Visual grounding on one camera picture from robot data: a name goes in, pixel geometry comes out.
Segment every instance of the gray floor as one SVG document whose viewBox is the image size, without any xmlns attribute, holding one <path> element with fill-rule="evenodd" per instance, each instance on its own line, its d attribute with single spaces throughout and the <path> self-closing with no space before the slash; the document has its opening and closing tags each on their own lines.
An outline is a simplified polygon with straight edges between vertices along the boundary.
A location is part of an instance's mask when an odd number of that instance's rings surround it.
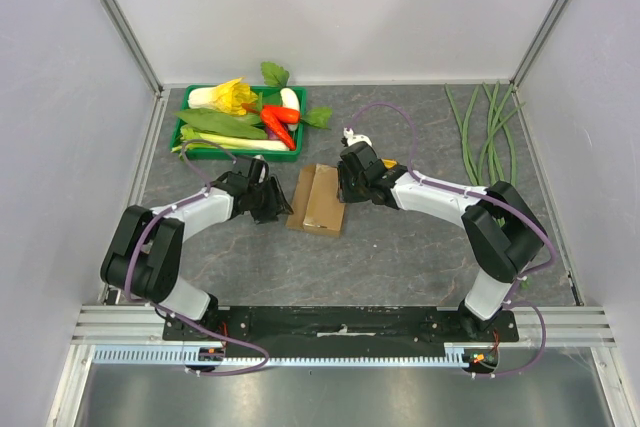
<svg viewBox="0 0 640 427">
<path fill-rule="evenodd" d="M 527 351 L 503 349 L 505 367 Z M 589 349 L 549 350 L 522 376 L 460 370 L 275 368 L 197 378 L 178 366 L 93 365 L 77 427 L 612 427 Z"/>
<path fill-rule="evenodd" d="M 473 86 L 454 86 L 466 108 Z M 163 205 L 196 192 L 198 178 L 169 152 L 184 90 L 173 89 L 149 172 L 143 204 Z M 486 138 L 488 102 L 481 91 L 474 109 L 471 139 L 479 149 Z M 374 101 L 394 102 L 414 119 L 419 134 L 415 166 L 432 177 L 467 184 L 460 138 L 443 86 L 310 87 L 308 107 L 334 109 L 332 130 L 308 129 L 296 163 L 273 163 L 291 199 L 299 169 L 310 163 L 335 165 L 341 131 L 351 115 Z M 522 128 L 510 123 L 518 152 L 518 189 L 548 232 L 549 215 Z M 393 111 L 370 111 L 356 132 L 369 135 L 378 154 L 406 163 L 410 131 Z M 499 139 L 498 147 L 504 147 Z M 508 156 L 502 156 L 508 166 Z M 217 176 L 225 161 L 200 161 Z M 477 272 L 463 230 L 414 212 L 370 204 L 347 207 L 340 239 L 295 232 L 278 223 L 256 226 L 249 216 L 214 226 L 183 246 L 181 273 L 214 293 L 222 304 L 245 305 L 441 305 L 457 306 Z M 521 295 L 548 306 L 574 305 L 567 273 L 558 263 L 531 279 Z"/>
</svg>

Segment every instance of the robotic arm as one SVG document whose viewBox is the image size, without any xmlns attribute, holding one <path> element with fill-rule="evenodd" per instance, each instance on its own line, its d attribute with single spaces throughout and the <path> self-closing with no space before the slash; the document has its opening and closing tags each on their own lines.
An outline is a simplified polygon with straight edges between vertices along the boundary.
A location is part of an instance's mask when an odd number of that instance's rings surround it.
<svg viewBox="0 0 640 427">
<path fill-rule="evenodd" d="M 250 212 L 256 223 L 291 214 L 278 179 L 269 175 L 260 158 L 237 157 L 233 169 L 204 188 L 198 200 L 183 199 L 168 206 L 128 207 L 114 234 L 100 270 L 104 282 L 124 289 L 129 264 L 145 226 L 173 207 L 151 231 L 133 270 L 131 292 L 203 325 L 217 324 L 218 299 L 197 289 L 179 275 L 182 243 L 214 224 Z"/>
<path fill-rule="evenodd" d="M 544 231 L 520 194 L 507 182 L 488 188 L 467 187 L 421 176 L 443 187 L 425 185 L 410 175 L 407 167 L 378 158 L 366 136 L 345 131 L 344 143 L 347 148 L 338 163 L 338 195 L 342 202 L 370 200 L 396 210 L 423 212 L 465 229 L 481 270 L 460 304 L 460 318 L 470 334 L 486 330 L 518 274 L 543 243 L 515 216 L 467 194 L 473 191 L 501 200 Z"/>
</svg>

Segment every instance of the yellow object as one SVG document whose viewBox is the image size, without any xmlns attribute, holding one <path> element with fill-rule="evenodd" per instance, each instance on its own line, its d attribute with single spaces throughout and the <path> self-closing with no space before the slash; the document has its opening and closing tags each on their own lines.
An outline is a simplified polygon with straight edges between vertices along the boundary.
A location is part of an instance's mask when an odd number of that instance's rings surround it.
<svg viewBox="0 0 640 427">
<path fill-rule="evenodd" d="M 189 94 L 189 108 L 215 109 L 230 115 L 245 115 L 247 111 L 242 104 L 253 104 L 258 95 L 251 91 L 249 84 L 242 82 L 242 77 L 230 80 L 216 87 L 201 87 Z"/>
</svg>

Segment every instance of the black mounting plate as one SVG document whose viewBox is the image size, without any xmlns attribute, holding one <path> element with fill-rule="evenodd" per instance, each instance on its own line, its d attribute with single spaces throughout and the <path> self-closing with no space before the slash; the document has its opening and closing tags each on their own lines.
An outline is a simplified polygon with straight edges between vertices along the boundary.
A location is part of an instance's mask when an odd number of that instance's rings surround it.
<svg viewBox="0 0 640 427">
<path fill-rule="evenodd" d="M 273 357 L 301 358 L 441 356 L 447 342 L 493 343 L 494 330 L 500 342 L 519 340 L 513 312 L 499 312 L 474 338 L 460 326 L 459 315 L 457 310 L 437 307 L 234 306 L 220 307 L 218 331 L 224 322 L 230 337 L 257 344 Z M 345 327 L 346 333 L 362 335 L 340 335 Z M 211 340 L 172 318 L 165 320 L 162 338 Z M 255 357 L 256 353 L 230 343 L 226 356 Z"/>
</svg>

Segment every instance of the gray tabletop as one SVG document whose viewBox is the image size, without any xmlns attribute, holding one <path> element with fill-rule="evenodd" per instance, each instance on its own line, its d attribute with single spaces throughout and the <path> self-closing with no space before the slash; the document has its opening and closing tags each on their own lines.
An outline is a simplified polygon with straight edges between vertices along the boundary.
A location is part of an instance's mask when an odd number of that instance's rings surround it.
<svg viewBox="0 0 640 427">
<path fill-rule="evenodd" d="M 452 87 L 459 107 L 468 105 L 473 86 Z M 149 172 L 143 204 L 164 205 L 195 193 L 201 182 L 169 152 L 183 89 L 172 89 Z M 443 86 L 326 86 L 308 88 L 308 108 L 334 109 L 332 130 L 307 129 L 295 163 L 272 163 L 271 171 L 288 199 L 301 167 L 335 165 L 343 148 L 341 131 L 356 110 L 386 101 L 405 108 L 417 125 L 415 167 L 424 174 L 468 184 L 460 135 Z M 513 104 L 507 105 L 511 110 Z M 486 138 L 488 101 L 478 96 L 471 125 L 476 151 Z M 517 187 L 552 233 L 547 207 L 517 117 L 510 122 L 518 153 Z M 365 114 L 356 132 L 369 135 L 377 153 L 406 163 L 410 129 L 395 112 L 377 108 Z M 508 166 L 504 139 L 497 141 Z M 212 176 L 228 170 L 226 161 L 198 161 Z M 286 229 L 286 218 L 255 225 L 250 216 L 213 226 L 183 246 L 181 274 L 231 305 L 441 305 L 457 306 L 478 271 L 465 232 L 416 212 L 372 204 L 347 206 L 342 236 L 320 237 Z M 537 261 L 548 257 L 546 252 Z M 540 305 L 574 305 L 561 262 L 535 275 L 518 294 Z"/>
</svg>

